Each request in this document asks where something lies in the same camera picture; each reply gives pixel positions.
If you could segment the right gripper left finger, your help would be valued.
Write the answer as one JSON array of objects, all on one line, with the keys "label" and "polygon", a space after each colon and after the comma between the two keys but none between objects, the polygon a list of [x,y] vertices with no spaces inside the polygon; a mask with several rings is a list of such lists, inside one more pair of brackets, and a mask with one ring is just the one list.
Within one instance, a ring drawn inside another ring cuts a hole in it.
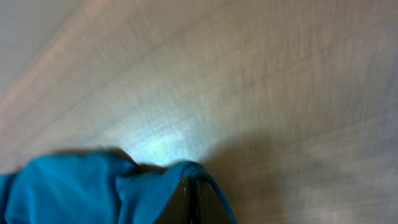
[{"label": "right gripper left finger", "polygon": [[191,181],[184,177],[178,183],[155,224],[195,223],[195,191]]}]

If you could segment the blue polo shirt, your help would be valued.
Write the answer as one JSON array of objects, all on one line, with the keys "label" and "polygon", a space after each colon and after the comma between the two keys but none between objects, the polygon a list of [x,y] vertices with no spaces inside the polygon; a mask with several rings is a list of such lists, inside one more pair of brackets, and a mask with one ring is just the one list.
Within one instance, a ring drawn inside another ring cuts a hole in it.
[{"label": "blue polo shirt", "polygon": [[2,223],[155,223],[182,178],[216,185],[199,163],[139,165],[106,151],[41,156],[1,176]]}]

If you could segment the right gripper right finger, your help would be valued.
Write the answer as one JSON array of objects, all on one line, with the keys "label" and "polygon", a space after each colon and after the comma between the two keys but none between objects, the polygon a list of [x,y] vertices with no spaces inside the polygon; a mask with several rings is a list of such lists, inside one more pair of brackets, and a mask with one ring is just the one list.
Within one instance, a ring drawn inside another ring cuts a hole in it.
[{"label": "right gripper right finger", "polygon": [[195,223],[233,224],[216,185],[205,179],[195,181]]}]

